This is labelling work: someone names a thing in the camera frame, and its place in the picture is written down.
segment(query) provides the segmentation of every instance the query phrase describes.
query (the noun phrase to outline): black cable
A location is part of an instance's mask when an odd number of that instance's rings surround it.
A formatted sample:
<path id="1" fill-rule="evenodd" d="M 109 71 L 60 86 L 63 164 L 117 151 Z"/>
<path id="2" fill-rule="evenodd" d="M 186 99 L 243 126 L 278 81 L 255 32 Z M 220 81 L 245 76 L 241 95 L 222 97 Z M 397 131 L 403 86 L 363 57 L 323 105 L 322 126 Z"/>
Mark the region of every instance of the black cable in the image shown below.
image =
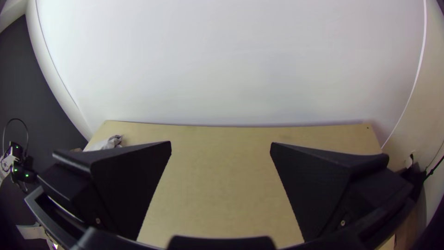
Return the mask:
<path id="1" fill-rule="evenodd" d="M 438 149 L 438 151 L 436 152 L 435 156 L 433 157 L 432 161 L 429 163 L 429 165 L 427 165 L 427 167 L 426 167 L 425 170 L 427 170 L 427 169 L 430 167 L 430 165 L 433 163 L 433 161 L 436 159 L 436 157 L 438 156 L 439 152 L 441 151 L 441 148 L 443 147 L 443 145 L 444 145 L 444 140 L 443 140 L 443 142 L 441 143 L 441 146 L 439 147 L 439 149 Z"/>
<path id="2" fill-rule="evenodd" d="M 5 133 L 6 133 L 6 128 L 8 127 L 8 125 L 12 122 L 12 121 L 19 121 L 23 124 L 23 126 L 25 126 L 26 129 L 26 147 L 25 147 L 25 154 L 24 156 L 27 157 L 28 156 L 28 144 L 29 144 L 29 132 L 28 132 L 28 127 L 26 126 L 25 122 L 18 119 L 18 118 L 12 118 L 11 120 L 9 120 L 6 123 L 6 126 L 3 128 L 3 139 L 2 139 L 2 143 L 1 143 L 1 151 L 3 152 L 3 155 L 6 153 L 6 151 L 4 151 L 5 148 Z"/>
<path id="3" fill-rule="evenodd" d="M 21 122 L 21 123 L 23 124 L 23 126 L 25 127 L 25 129 L 26 129 L 26 147 L 25 147 L 25 153 L 24 153 L 24 158 L 26 158 L 26 157 L 28 156 L 29 132 L 28 132 L 28 127 L 26 126 L 25 122 L 22 121 L 22 120 L 20 120 L 20 119 L 18 119 L 18 118 L 12 118 L 12 119 L 10 119 L 10 120 L 6 123 L 6 126 L 3 128 L 3 138 L 2 138 L 2 142 L 1 142 L 1 151 L 3 152 L 2 156 L 5 157 L 6 152 L 11 148 L 11 147 L 9 147 L 6 151 L 4 150 L 4 149 L 5 149 L 5 133 L 6 133 L 6 128 L 8 127 L 8 125 L 9 125 L 12 121 L 15 121 L 15 120 Z M 10 168 L 5 169 L 5 168 L 3 167 L 3 162 L 0 162 L 0 164 L 1 164 L 1 168 L 3 169 L 3 171 L 5 171 L 5 172 L 9 171 Z"/>
<path id="4" fill-rule="evenodd" d="M 427 180 L 427 178 L 429 178 L 429 176 L 431 176 L 433 174 L 433 172 L 435 171 L 435 169 L 440 165 L 440 163 L 444 160 L 444 156 L 441 157 L 441 159 L 439 160 L 439 162 L 430 170 L 430 172 L 425 176 L 424 181 Z"/>

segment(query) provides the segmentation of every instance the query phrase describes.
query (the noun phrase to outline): wooden table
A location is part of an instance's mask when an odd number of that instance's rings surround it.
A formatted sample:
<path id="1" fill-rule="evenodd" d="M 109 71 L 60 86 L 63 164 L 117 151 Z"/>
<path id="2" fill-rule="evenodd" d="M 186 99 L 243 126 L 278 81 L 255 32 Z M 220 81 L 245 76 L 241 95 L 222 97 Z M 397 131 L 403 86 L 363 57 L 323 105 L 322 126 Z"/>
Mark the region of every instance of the wooden table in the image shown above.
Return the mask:
<path id="1" fill-rule="evenodd" d="M 115 134 L 123 135 L 123 146 L 172 143 L 171 158 L 137 239 L 163 248 L 173 235 L 268 235 L 278 248 L 303 243 L 270 157 L 271 142 L 350 154 L 381 153 L 369 124 L 235 128 L 106 121 L 86 148 Z M 393 239 L 386 247 L 393 249 Z"/>

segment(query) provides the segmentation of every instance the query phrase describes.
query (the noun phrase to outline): black triangular gripper pad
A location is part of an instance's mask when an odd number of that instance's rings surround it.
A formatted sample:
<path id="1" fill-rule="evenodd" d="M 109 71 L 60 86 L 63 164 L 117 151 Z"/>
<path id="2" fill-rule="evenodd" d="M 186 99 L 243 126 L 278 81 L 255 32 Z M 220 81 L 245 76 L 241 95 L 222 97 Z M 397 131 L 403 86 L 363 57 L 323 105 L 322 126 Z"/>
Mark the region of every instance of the black triangular gripper pad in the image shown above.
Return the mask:
<path id="1" fill-rule="evenodd" d="M 53 153 L 64 168 L 92 180 L 120 235 L 132 240 L 137 239 L 170 156 L 170 142 Z"/>
<path id="2" fill-rule="evenodd" d="M 316 239 L 349 182 L 387 166 L 385 154 L 359 156 L 272 143 L 270 155 L 305 241 Z"/>

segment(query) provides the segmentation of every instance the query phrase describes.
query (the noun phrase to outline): curved white surface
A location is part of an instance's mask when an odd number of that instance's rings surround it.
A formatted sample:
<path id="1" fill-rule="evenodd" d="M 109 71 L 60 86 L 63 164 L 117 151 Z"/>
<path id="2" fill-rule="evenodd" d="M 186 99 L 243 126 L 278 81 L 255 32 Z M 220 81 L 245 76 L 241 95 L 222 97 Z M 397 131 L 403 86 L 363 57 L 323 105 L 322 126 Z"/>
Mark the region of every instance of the curved white surface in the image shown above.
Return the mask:
<path id="1" fill-rule="evenodd" d="M 28 0 L 6 0 L 0 11 L 0 33 L 25 14 L 27 4 Z"/>
<path id="2" fill-rule="evenodd" d="M 36 8 L 47 48 L 34 50 L 48 51 L 86 134 L 105 119 L 370 120 L 383 143 L 412 91 L 424 29 L 417 0 L 38 0 Z"/>

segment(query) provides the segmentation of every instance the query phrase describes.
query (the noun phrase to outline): white wall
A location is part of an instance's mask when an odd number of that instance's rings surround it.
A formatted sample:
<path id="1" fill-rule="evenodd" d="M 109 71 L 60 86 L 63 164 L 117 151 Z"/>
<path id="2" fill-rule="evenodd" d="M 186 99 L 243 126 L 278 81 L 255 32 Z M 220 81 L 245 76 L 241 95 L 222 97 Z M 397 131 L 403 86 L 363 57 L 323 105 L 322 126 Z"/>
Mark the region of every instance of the white wall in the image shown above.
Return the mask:
<path id="1" fill-rule="evenodd" d="M 426 11 L 424 54 L 416 87 L 383 148 L 390 155 L 392 170 L 403 168 L 412 151 L 423 169 L 430 165 L 428 171 L 444 154 L 444 148 L 439 150 L 444 140 L 444 16 L 436 0 L 426 0 Z M 427 179 L 424 189 L 428 224 L 444 194 L 444 166 Z"/>
<path id="2" fill-rule="evenodd" d="M 13 21 L 25 14 L 28 0 L 6 0 L 0 12 L 0 33 Z"/>
<path id="3" fill-rule="evenodd" d="M 105 119 L 369 120 L 384 143 L 411 93 L 424 28 L 418 0 L 38 0 L 37 7 L 44 49 L 89 134 Z"/>

